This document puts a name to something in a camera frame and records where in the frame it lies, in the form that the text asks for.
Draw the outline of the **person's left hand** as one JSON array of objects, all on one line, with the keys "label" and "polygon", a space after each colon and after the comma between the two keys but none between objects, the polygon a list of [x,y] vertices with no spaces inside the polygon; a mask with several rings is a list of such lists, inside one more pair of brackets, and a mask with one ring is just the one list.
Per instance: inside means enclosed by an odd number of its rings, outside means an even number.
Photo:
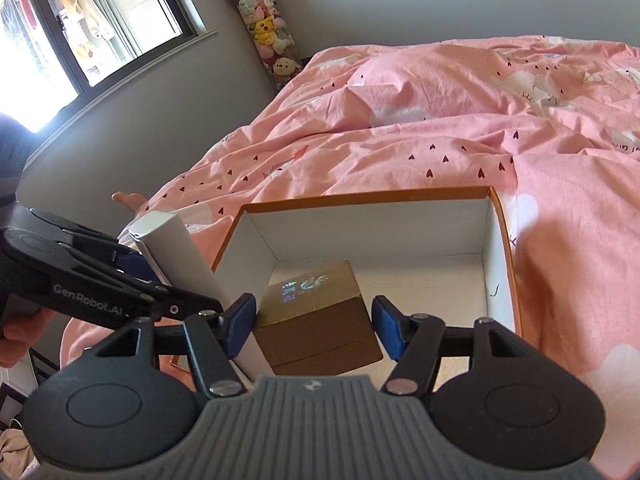
[{"label": "person's left hand", "polygon": [[7,320],[1,330],[1,367],[11,368],[20,362],[28,350],[41,338],[54,317],[54,311],[40,308],[32,315],[19,315]]}]

